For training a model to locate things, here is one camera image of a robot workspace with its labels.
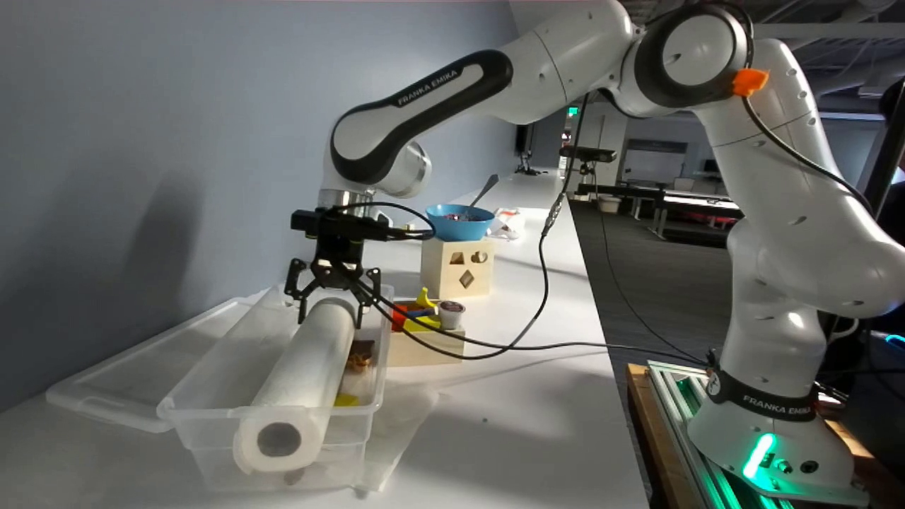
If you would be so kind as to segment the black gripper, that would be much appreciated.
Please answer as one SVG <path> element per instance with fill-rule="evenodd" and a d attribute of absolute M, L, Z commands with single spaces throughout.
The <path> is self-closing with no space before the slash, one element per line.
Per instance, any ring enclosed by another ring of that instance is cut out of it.
<path fill-rule="evenodd" d="M 312 270 L 305 261 L 292 258 L 282 295 L 296 304 L 296 321 L 309 314 L 309 297 L 316 288 L 354 291 L 360 311 L 357 323 L 364 323 L 364 311 L 380 306 L 381 273 L 363 265 L 364 243 L 360 239 L 319 239 Z"/>

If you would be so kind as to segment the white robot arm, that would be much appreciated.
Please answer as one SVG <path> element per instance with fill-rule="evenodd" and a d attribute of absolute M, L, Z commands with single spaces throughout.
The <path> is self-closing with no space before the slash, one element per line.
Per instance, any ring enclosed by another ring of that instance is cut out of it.
<path fill-rule="evenodd" d="M 858 500 L 853 462 L 815 415 L 819 321 L 894 311 L 905 247 L 843 181 L 795 53 L 740 14 L 693 3 L 634 25 L 620 0 L 589 0 L 348 110 L 330 161 L 351 183 L 404 195 L 426 171 L 425 131 L 463 110 L 529 124 L 595 89 L 630 117 L 693 113 L 740 206 L 729 329 L 688 438 L 764 495 Z"/>

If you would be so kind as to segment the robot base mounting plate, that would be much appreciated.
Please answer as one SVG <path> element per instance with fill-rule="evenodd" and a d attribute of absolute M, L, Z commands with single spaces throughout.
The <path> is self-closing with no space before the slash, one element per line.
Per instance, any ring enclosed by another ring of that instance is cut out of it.
<path fill-rule="evenodd" d="M 652 509 L 905 509 L 903 485 L 822 398 L 812 422 L 710 422 L 701 367 L 628 366 Z"/>

